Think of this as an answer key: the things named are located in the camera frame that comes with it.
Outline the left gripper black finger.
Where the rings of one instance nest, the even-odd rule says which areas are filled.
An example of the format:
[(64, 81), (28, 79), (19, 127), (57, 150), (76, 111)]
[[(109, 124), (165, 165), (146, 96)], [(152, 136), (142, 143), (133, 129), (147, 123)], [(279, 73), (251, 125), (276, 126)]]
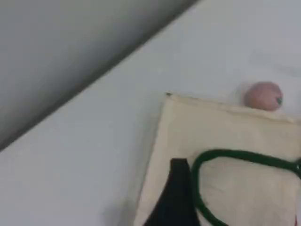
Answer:
[(187, 159), (170, 160), (169, 174), (164, 189), (144, 225), (200, 225), (192, 197), (190, 167)]

